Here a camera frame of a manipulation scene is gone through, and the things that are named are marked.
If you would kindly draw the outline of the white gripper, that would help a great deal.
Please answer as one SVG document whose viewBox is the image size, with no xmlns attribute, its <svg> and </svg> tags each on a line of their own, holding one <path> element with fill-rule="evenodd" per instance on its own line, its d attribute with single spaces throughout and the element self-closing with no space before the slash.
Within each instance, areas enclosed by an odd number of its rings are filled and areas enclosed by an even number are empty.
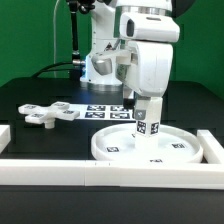
<svg viewBox="0 0 224 224">
<path fill-rule="evenodd" d="M 128 41 L 125 49 L 116 57 L 116 78 L 125 84 L 123 106 L 125 109 L 134 107 L 136 120 L 147 118 L 149 97 L 164 95 L 172 59 L 171 44 L 144 41 Z M 141 95 L 136 98 L 136 101 L 134 91 Z"/>
</svg>

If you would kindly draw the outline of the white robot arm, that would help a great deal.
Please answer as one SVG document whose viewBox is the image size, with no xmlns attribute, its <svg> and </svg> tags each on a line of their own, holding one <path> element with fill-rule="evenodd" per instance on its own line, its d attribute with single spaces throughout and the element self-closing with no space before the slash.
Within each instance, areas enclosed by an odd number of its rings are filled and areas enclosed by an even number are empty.
<svg viewBox="0 0 224 224">
<path fill-rule="evenodd" d="M 81 85 L 104 104 L 121 101 L 137 121 L 158 120 L 167 89 L 175 19 L 196 0 L 87 0 L 92 43 Z"/>
</svg>

